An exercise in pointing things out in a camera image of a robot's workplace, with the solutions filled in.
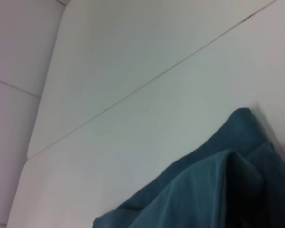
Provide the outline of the teal blue t-shirt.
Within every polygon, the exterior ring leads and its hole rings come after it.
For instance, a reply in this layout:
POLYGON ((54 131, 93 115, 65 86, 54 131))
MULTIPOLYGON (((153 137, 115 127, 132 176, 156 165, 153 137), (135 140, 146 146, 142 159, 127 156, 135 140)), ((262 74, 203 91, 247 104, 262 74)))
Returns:
POLYGON ((92 228, 285 228, 285 163, 239 108, 92 228))

